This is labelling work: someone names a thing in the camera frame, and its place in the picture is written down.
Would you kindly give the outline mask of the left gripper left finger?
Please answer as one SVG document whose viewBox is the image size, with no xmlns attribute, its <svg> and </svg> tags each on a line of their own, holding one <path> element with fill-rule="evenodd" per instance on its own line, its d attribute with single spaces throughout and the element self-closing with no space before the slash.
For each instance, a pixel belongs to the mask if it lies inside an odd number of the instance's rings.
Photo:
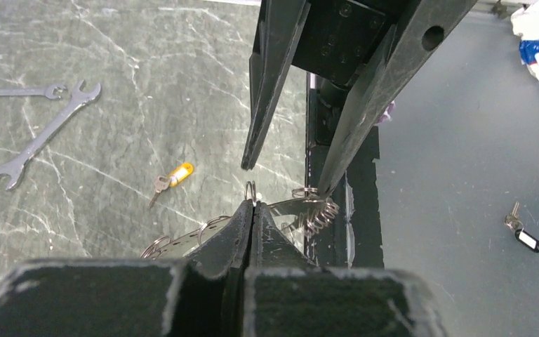
<svg viewBox="0 0 539 337">
<path fill-rule="evenodd" d="M 189 264 L 205 278 L 223 278 L 235 265 L 241 267 L 249 244 L 255 206 L 243 201 L 226 226 L 187 256 Z"/>
</svg>

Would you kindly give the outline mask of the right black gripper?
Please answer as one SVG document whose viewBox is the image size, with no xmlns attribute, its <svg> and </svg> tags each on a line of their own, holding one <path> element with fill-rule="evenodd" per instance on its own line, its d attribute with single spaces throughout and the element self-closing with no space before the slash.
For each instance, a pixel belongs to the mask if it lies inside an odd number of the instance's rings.
<svg viewBox="0 0 539 337">
<path fill-rule="evenodd" d="M 251 123 L 241 168 L 260 156 L 290 66 L 351 86 L 318 183 L 328 197 L 371 128 L 474 1 L 262 1 L 249 58 Z"/>
</svg>

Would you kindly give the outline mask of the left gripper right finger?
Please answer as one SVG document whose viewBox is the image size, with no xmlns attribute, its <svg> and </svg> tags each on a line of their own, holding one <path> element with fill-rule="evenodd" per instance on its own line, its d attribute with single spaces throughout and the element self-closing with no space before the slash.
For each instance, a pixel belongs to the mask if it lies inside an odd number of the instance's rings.
<svg viewBox="0 0 539 337">
<path fill-rule="evenodd" d="M 277 227 L 271 208 L 255 206 L 251 228 L 251 268 L 309 268 L 316 265 L 301 253 Z"/>
</svg>

